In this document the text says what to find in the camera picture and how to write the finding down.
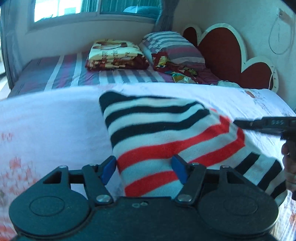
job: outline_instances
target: curtain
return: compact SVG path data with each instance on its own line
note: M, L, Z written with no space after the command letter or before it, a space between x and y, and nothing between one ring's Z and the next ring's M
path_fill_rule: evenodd
M99 0L82 0L81 12L96 12Z
M179 0L161 0L161 10L153 32L171 31Z
M7 0L1 6L1 49L10 89L13 88L24 67L15 31L17 24L17 5L18 1Z

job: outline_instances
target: mattress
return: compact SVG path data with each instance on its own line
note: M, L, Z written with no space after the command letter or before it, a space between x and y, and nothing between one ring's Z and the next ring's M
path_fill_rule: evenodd
M83 85L173 82L171 76L151 66L147 70L88 71L84 67L87 56L88 52L32 60L8 97Z
M5 203L0 209L0 233L13 237L8 217L9 203L22 191L59 165L80 169L89 163L101 163L112 154L108 131L98 105L107 90L127 95L157 95L195 99L220 114L235 118L295 116L274 92L209 85L170 83L112 84L64 88L51 92L23 95L0 102L0 189ZM282 160L283 141L277 137L246 131L267 155ZM85 195L83 187L72 189ZM114 196L124 195L116 172L107 185ZM295 240L295 201L291 193L280 206L273 230L278 240Z

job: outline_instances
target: striped pillowcase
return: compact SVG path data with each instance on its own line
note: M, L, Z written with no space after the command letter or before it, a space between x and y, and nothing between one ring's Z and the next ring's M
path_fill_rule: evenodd
M101 110L127 196L171 196L182 189L170 160L210 169L229 165L280 205L287 194L281 164L228 118L188 99L106 92Z
M201 52L177 32L165 31L144 36L142 42L152 53L166 52L174 64L186 66L197 71L205 68Z

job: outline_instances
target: striped bed sheet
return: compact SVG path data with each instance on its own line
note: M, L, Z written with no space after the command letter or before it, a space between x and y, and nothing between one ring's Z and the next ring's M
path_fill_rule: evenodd
M153 70L88 71L87 53L76 53L32 60L21 73L8 97L84 85L169 82L172 77Z

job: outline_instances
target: white wall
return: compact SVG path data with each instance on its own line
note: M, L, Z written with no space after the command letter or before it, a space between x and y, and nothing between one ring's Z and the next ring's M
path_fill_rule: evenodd
M153 24L100 20L59 25L28 32L31 0L18 0L17 40L24 64L35 58L75 53L90 49L98 38L114 38L140 43Z
M275 55L269 48L268 37L276 19L276 8L293 15L281 0L192 0L193 6L186 9L179 6L182 14L175 15L174 29L181 30L185 24L196 23L205 30L216 23L232 25L245 40L249 58L263 55L272 60L279 73L280 97L291 108L296 107L296 45L282 56ZM290 27L280 22L280 45L278 42L279 26L276 24L271 38L271 45L281 52L289 45Z

